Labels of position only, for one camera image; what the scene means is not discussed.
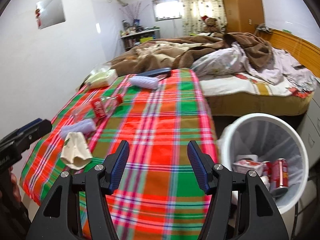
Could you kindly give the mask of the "person's left hand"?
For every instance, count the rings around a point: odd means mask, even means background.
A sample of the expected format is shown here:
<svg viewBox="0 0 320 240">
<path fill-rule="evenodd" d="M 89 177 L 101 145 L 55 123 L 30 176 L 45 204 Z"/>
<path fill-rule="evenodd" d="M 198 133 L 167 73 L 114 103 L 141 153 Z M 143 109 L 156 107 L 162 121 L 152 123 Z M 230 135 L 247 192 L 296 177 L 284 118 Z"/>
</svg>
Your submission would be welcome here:
<svg viewBox="0 0 320 240">
<path fill-rule="evenodd" d="M 1 205 L 10 211 L 18 211 L 21 208 L 21 194 L 13 166 L 1 173 Z"/>
</svg>

